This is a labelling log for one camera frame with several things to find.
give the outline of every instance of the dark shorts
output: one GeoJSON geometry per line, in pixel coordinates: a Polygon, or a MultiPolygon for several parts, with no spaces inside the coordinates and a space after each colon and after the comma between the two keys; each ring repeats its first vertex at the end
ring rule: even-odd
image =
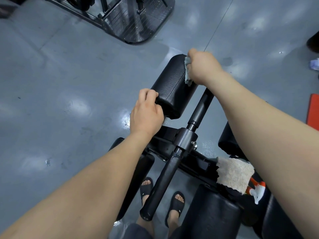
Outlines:
{"type": "MultiPolygon", "coordinates": [[[[178,234],[178,228],[173,232],[169,239],[173,239],[178,234]]],[[[153,239],[151,234],[142,226],[133,223],[128,226],[123,239],[153,239]]]]}

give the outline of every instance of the orange object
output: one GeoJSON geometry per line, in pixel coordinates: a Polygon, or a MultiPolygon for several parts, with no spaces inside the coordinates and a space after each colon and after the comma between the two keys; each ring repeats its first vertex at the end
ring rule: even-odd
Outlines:
{"type": "Polygon", "coordinates": [[[308,117],[307,124],[312,128],[319,131],[319,95],[311,94],[309,109],[308,109],[308,117]]]}

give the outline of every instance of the person's foot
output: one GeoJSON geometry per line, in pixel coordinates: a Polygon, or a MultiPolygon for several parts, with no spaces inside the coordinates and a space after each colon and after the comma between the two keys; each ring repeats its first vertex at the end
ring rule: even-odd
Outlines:
{"type": "MultiPolygon", "coordinates": [[[[141,187],[142,187],[142,186],[145,186],[145,185],[150,185],[150,184],[151,184],[151,181],[148,179],[148,180],[143,181],[141,187]]],[[[149,195],[144,195],[144,196],[142,197],[142,206],[144,206],[145,201],[147,200],[148,197],[149,197],[149,195]]]]}
{"type": "MultiPolygon", "coordinates": [[[[181,197],[179,194],[175,195],[175,199],[178,199],[182,203],[184,203],[183,197],[181,197]]],[[[168,215],[167,219],[167,224],[168,227],[170,228],[172,224],[178,224],[178,218],[179,218],[179,213],[176,210],[171,210],[168,215]]]]}

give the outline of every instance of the sandal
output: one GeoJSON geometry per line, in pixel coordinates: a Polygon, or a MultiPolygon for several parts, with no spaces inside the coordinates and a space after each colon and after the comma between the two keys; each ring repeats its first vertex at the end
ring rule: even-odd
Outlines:
{"type": "Polygon", "coordinates": [[[168,212],[167,212],[167,215],[166,215],[166,218],[165,218],[165,226],[168,227],[168,224],[167,224],[167,220],[168,220],[168,216],[169,216],[169,213],[171,210],[176,210],[179,214],[179,216],[181,216],[181,213],[184,209],[184,206],[185,206],[185,196],[183,195],[182,192],[179,192],[179,191],[176,191],[174,194],[173,194],[173,197],[171,199],[171,205],[169,206],[169,209],[168,209],[168,212]],[[184,203],[179,201],[178,199],[175,199],[175,196],[179,194],[183,199],[184,199],[184,203]]]}
{"type": "Polygon", "coordinates": [[[151,191],[153,189],[153,180],[150,177],[146,177],[143,182],[150,180],[151,183],[149,185],[141,185],[140,186],[140,192],[141,192],[141,200],[142,200],[142,205],[143,205],[143,197],[146,195],[150,195],[151,191]]]}

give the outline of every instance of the metal plate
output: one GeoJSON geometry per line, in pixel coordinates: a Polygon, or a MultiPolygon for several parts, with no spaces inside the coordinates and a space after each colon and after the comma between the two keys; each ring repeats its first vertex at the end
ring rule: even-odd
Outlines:
{"type": "MultiPolygon", "coordinates": [[[[145,9],[138,14],[136,0],[122,0],[103,21],[97,17],[99,10],[102,12],[100,0],[95,0],[95,4],[90,7],[87,12],[81,12],[75,9],[65,0],[61,2],[58,0],[47,1],[102,28],[108,34],[131,44],[140,43],[151,38],[173,11],[175,5],[175,0],[165,0],[167,7],[162,0],[144,0],[145,9]]],[[[112,0],[109,6],[114,6],[117,1],[118,0],[112,0]]]]}

